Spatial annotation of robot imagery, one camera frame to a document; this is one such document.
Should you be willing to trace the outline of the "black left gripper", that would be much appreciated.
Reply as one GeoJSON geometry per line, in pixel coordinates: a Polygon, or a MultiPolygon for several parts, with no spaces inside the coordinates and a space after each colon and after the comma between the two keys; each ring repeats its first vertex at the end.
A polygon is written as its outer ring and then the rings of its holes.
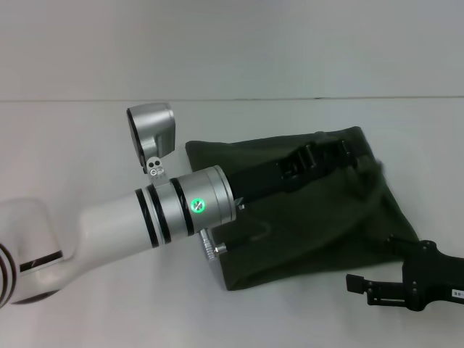
{"type": "Polygon", "coordinates": [[[242,205],[281,192],[301,189],[337,169],[357,167],[345,139],[309,141],[287,156],[227,174],[234,202],[242,205]]]}

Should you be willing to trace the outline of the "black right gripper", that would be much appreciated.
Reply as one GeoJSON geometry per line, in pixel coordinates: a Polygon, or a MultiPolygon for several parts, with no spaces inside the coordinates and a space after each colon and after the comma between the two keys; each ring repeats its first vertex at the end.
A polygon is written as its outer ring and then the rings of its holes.
{"type": "Polygon", "coordinates": [[[346,275],[347,291],[366,294],[369,305],[422,311],[437,301],[463,303],[463,259],[441,253],[435,242],[391,235],[385,247],[403,259],[402,282],[369,281],[346,275]]]}

